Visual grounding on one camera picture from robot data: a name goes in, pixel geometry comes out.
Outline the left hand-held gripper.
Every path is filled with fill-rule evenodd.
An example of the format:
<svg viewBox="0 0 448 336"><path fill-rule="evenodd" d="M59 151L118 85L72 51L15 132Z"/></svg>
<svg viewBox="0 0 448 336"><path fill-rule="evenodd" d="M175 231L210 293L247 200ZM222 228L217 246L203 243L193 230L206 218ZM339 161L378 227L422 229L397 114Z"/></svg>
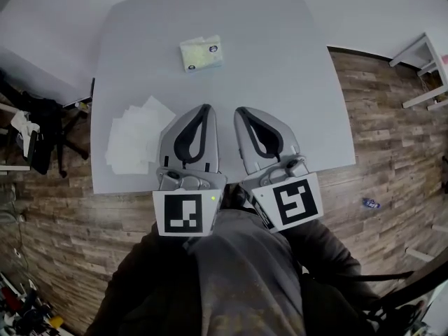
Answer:
<svg viewBox="0 0 448 336"><path fill-rule="evenodd" d="M160 166L160 185L153 191L159 235L209 236L227 184L227 177L218 173L216 113L211 105L190 110L167 130L160 145Z"/></svg>

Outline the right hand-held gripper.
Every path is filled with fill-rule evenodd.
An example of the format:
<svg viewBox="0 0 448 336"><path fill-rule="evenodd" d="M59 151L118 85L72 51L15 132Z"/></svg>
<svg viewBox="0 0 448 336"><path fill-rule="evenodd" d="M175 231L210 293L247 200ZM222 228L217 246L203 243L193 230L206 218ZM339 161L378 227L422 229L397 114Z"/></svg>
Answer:
<svg viewBox="0 0 448 336"><path fill-rule="evenodd" d="M271 232L287 230L323 215L319 181L307 169L291 128L267 112L234 112L239 153L247 176L241 188Z"/></svg>

